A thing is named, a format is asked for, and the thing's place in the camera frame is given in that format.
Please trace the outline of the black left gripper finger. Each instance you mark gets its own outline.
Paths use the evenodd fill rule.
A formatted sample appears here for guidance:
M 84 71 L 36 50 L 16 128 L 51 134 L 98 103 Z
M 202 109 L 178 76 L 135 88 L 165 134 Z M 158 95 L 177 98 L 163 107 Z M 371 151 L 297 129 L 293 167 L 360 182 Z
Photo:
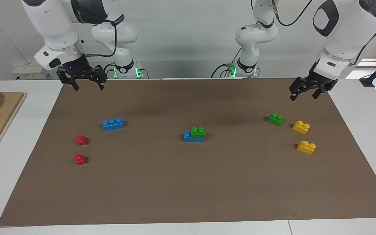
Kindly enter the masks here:
M 297 97 L 302 93 L 303 86 L 302 85 L 291 85 L 289 90 L 291 92 L 290 99 L 291 101 L 295 101 Z
M 316 86 L 315 87 L 315 92 L 312 94 L 313 99 L 318 99 L 321 94 L 326 92 L 326 87 L 325 86 Z

